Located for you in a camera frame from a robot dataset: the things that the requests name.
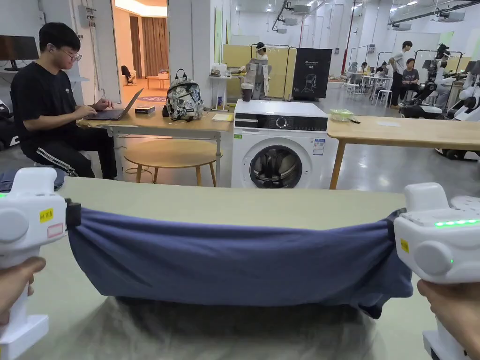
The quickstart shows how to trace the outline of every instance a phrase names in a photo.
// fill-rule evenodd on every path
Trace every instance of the yellow partition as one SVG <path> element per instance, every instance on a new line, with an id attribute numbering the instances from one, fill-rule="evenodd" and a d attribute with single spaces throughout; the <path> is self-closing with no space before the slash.
<path id="1" fill-rule="evenodd" d="M 268 96 L 290 99 L 293 86 L 293 73 L 297 49 L 287 47 L 267 46 L 268 64 L 272 66 L 270 72 L 270 92 Z M 250 46 L 224 45 L 223 62 L 227 66 L 240 67 L 246 65 L 255 57 L 255 49 Z M 240 81 L 232 78 L 227 81 L 227 98 L 240 98 Z"/>
<path id="2" fill-rule="evenodd" d="M 446 71 L 455 71 L 456 66 L 458 65 L 458 71 L 465 70 L 468 63 L 471 61 L 470 56 L 463 56 L 462 59 L 460 57 L 451 57 L 448 59 L 447 67 L 445 68 Z"/>

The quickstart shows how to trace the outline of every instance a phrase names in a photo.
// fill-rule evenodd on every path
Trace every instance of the laptop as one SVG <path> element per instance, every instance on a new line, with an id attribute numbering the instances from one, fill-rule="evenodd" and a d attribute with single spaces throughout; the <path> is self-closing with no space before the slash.
<path id="1" fill-rule="evenodd" d="M 88 115 L 84 119 L 88 120 L 120 120 L 123 118 L 127 112 L 132 108 L 133 103 L 138 99 L 138 96 L 143 91 L 143 88 L 140 89 L 135 96 L 130 100 L 128 106 L 125 109 L 113 109 L 113 110 L 103 110 L 99 111 L 96 114 Z"/>

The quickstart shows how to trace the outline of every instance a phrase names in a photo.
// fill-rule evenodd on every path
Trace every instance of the backpack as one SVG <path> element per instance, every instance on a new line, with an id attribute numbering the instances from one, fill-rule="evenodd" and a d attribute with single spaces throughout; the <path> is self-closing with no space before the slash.
<path id="1" fill-rule="evenodd" d="M 187 78 L 183 69 L 179 69 L 175 80 L 168 88 L 167 111 L 172 120 L 199 120 L 204 113 L 204 102 L 200 97 L 200 86 L 192 79 Z"/>

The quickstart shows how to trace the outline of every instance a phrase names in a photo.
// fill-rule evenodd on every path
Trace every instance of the hand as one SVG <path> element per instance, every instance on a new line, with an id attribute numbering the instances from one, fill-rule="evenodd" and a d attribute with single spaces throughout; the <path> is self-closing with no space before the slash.
<path id="1" fill-rule="evenodd" d="M 113 103 L 107 99 L 100 99 L 98 102 L 92 106 L 96 111 L 103 111 L 105 109 L 113 109 Z"/>
<path id="2" fill-rule="evenodd" d="M 28 296 L 33 294 L 34 274 L 42 271 L 45 264 L 45 259 L 32 257 L 22 264 L 0 270 L 0 325 L 8 324 L 10 309 L 27 285 Z"/>
<path id="3" fill-rule="evenodd" d="M 85 116 L 96 114 L 96 111 L 93 107 L 82 105 L 80 106 L 73 115 L 75 116 L 75 120 L 83 119 Z"/>
<path id="4" fill-rule="evenodd" d="M 437 285 L 419 281 L 418 290 L 432 312 L 467 351 L 480 359 L 480 283 Z"/>

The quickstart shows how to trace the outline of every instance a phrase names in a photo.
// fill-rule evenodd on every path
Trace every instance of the washing machine control panel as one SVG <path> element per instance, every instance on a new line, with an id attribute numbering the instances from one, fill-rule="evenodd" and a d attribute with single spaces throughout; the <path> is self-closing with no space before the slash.
<path id="1" fill-rule="evenodd" d="M 325 132 L 327 130 L 327 122 L 327 117 L 316 118 L 241 113 L 235 115 L 235 127 L 237 128 Z"/>

